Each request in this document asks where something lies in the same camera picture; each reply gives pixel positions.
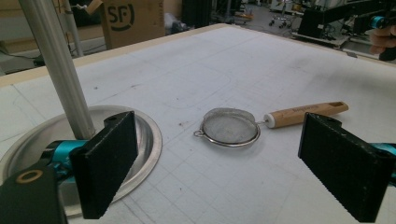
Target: chair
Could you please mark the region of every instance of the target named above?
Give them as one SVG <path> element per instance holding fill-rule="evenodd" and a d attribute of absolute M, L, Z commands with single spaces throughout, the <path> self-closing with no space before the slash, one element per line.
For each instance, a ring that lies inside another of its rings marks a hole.
<path fill-rule="evenodd" d="M 291 27 L 291 19 L 292 19 L 292 17 L 285 15 L 285 11 L 286 11 L 286 4 L 292 3 L 293 1 L 292 0 L 278 0 L 277 2 L 279 4 L 283 4 L 282 13 L 281 13 L 280 16 L 279 15 L 275 15 L 271 19 L 269 25 L 273 26 L 275 24 L 275 21 L 282 21 L 282 23 L 279 25 L 279 28 L 283 28 L 285 26 L 290 28 Z"/>

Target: cable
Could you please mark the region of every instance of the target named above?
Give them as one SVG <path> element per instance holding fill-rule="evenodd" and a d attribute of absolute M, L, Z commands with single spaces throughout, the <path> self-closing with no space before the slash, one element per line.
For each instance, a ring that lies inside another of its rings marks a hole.
<path fill-rule="evenodd" d="M 95 47 L 95 48 L 92 48 L 92 49 L 87 49 L 87 50 L 84 51 L 84 53 L 89 52 L 89 51 L 91 51 L 91 50 L 93 50 L 93 49 L 99 49 L 99 48 L 101 48 L 102 46 L 105 46 L 105 45 L 106 45 L 106 44 L 99 45 L 99 46 L 97 46 L 97 47 Z"/>
<path fill-rule="evenodd" d="M 38 55 L 38 56 L 36 56 L 36 57 L 30 58 L 30 57 L 26 57 L 26 56 L 22 56 L 22 55 L 13 55 L 13 54 L 9 54 L 9 53 L 7 53 L 7 52 L 1 50 L 1 49 L 0 49 L 0 52 L 2 52 L 3 54 L 5 54 L 5 55 L 7 55 L 7 56 L 10 56 L 10 57 L 23 58 L 23 59 L 31 59 L 31 60 L 34 60 L 34 59 L 38 58 L 38 56 L 39 56 L 39 55 Z"/>
<path fill-rule="evenodd" d="M 75 6 L 71 6 L 71 8 L 77 8 L 79 10 L 83 10 L 83 9 L 87 9 L 87 5 L 81 6 L 79 4 L 76 4 Z"/>
<path fill-rule="evenodd" d="M 58 10 L 59 10 L 59 14 L 61 14 L 62 11 L 61 11 L 61 1 L 60 0 L 58 0 Z"/>
<path fill-rule="evenodd" d="M 221 3 L 220 3 L 220 7 L 218 7 L 218 6 L 216 6 L 216 13 L 220 13 L 220 11 L 223 9 L 223 8 L 226 8 L 226 10 L 227 10 L 227 1 L 222 1 Z"/>
<path fill-rule="evenodd" d="M 8 71 L 4 71 L 4 73 L 5 73 L 6 75 L 9 75 L 9 74 L 13 74 L 13 73 L 17 73 L 17 72 L 22 72 L 22 71 L 26 71 L 26 70 L 30 70 L 30 69 L 34 69 L 34 68 L 36 68 L 36 67 L 16 68 L 16 69 L 11 69 L 11 70 L 8 70 Z"/>
<path fill-rule="evenodd" d="M 323 37 L 325 37 L 328 40 L 335 40 L 334 36 L 332 36 L 332 33 L 335 32 L 335 27 L 333 27 L 330 24 L 326 24 L 326 27 L 324 29 Z"/>
<path fill-rule="evenodd" d="M 69 40 L 69 35 L 66 33 L 64 33 L 65 37 L 66 37 L 66 41 L 67 41 L 67 48 L 69 49 L 69 52 L 72 53 L 72 47 L 70 47 L 70 40 Z"/>
<path fill-rule="evenodd" d="M 283 32 L 282 36 L 284 36 L 284 37 L 291 37 L 291 36 L 293 36 L 293 31 L 295 31 L 295 30 L 289 29 L 289 30 Z"/>
<path fill-rule="evenodd" d="M 244 23 L 244 24 L 241 24 L 241 25 L 243 25 L 244 27 L 246 27 L 246 28 L 248 28 L 250 30 L 255 30 L 254 27 L 257 27 L 260 30 L 264 30 L 265 29 L 263 26 L 260 26 L 260 25 L 250 25 L 250 24 L 247 24 L 247 23 Z"/>
<path fill-rule="evenodd" d="M 277 33 L 269 31 L 269 30 L 262 30 L 263 33 L 270 34 L 270 35 L 277 35 Z"/>

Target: yellow ring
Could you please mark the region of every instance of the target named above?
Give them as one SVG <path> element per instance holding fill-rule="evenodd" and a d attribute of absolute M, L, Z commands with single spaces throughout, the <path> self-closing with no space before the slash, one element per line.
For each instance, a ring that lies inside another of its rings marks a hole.
<path fill-rule="evenodd" d="M 33 175 L 32 177 L 29 177 L 29 178 L 25 178 L 29 174 L 35 174 L 35 175 Z M 30 182 L 37 180 L 42 175 L 43 175 L 43 172 L 41 170 L 26 171 L 25 173 L 23 173 L 17 177 L 17 183 L 18 184 L 28 184 Z"/>

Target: metal bowl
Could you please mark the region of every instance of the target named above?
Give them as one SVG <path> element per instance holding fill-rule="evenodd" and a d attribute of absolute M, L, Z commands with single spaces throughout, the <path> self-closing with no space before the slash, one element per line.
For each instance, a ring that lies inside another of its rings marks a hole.
<path fill-rule="evenodd" d="M 163 139 L 157 124 L 146 114 L 124 106 L 99 105 L 89 108 L 93 126 L 98 133 L 103 120 L 125 111 L 134 111 L 139 155 L 122 183 L 113 202 L 135 189 L 151 172 L 160 158 Z M 76 139 L 65 114 L 50 119 L 19 139 L 0 160 L 0 185 L 12 174 L 37 162 L 46 146 L 56 140 Z M 76 182 L 64 181 L 59 186 L 60 197 L 68 217 L 81 214 Z"/>

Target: mesh strainer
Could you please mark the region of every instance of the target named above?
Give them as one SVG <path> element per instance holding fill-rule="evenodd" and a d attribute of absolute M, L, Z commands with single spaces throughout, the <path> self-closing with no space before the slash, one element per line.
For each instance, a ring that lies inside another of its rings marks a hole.
<path fill-rule="evenodd" d="M 252 114 L 232 108 L 216 108 L 204 116 L 201 130 L 195 136 L 205 136 L 210 142 L 225 147 L 241 147 L 256 141 L 260 127 Z"/>
<path fill-rule="evenodd" d="M 329 116 L 346 110 L 348 106 L 343 102 L 305 105 L 266 114 L 263 121 L 256 122 L 254 116 L 245 110 L 215 108 L 205 114 L 201 129 L 194 135 L 224 147 L 242 147 L 260 137 L 261 123 L 268 128 L 278 128 L 302 123 L 306 112 Z"/>

